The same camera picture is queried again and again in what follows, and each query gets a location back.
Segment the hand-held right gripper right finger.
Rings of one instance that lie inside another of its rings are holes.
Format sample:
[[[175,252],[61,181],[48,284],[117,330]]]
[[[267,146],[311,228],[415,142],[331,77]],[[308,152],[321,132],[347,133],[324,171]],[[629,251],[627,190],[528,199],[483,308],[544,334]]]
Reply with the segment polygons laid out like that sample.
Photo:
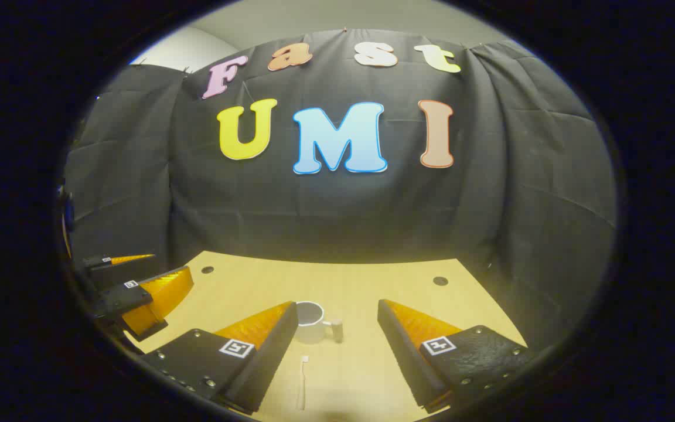
[[[429,414],[469,407],[527,366],[532,353],[484,325],[461,329],[392,300],[377,320],[416,403]]]

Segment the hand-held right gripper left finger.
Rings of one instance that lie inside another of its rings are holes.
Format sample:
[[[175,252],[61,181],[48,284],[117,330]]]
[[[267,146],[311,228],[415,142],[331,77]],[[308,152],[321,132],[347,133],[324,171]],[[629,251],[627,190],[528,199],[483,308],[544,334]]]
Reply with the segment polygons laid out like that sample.
[[[204,400],[258,412],[298,328],[292,300],[214,333],[190,329],[142,360]]]

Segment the beige toothbrush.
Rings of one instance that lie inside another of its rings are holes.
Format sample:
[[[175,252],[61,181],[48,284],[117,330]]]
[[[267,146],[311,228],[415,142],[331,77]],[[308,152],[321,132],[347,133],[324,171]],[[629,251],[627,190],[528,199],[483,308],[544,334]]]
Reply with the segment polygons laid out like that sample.
[[[310,357],[308,355],[303,355],[298,367],[298,396],[296,401],[296,408],[300,411],[305,411],[306,403],[306,393],[307,393],[307,377],[305,372],[306,363],[308,363]]]

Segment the white cup with wooden handle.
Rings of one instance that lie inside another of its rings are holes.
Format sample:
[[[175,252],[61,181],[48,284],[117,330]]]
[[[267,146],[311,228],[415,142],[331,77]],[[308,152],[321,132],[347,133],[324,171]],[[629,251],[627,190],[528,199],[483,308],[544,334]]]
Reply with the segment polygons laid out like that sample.
[[[345,323],[342,319],[327,319],[326,311],[321,304],[302,300],[296,302],[297,329],[295,339],[300,343],[313,345],[326,339],[330,332],[330,339],[335,343],[345,341]]]

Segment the light wooden desktop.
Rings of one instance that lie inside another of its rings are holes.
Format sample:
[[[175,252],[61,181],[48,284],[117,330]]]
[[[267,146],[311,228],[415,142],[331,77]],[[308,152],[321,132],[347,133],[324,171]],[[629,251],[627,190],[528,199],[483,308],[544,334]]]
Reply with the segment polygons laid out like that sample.
[[[195,286],[168,326],[134,345],[152,352],[190,329],[210,333],[288,300],[321,304],[342,319],[345,341],[290,344],[253,418],[262,422],[415,422],[426,418],[377,321],[392,300],[461,329],[482,324],[526,345],[508,315],[456,259],[394,264],[273,261],[204,251],[188,262]],[[305,411],[296,408],[298,367]]]

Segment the black backdrop cloth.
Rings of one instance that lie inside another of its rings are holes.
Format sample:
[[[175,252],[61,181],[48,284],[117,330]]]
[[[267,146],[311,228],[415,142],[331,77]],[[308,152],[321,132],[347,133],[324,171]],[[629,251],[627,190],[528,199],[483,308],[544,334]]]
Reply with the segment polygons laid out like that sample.
[[[592,307],[621,213],[600,123],[534,53],[367,29],[190,72],[132,62],[97,94],[65,181],[78,260],[452,258],[535,348]]]

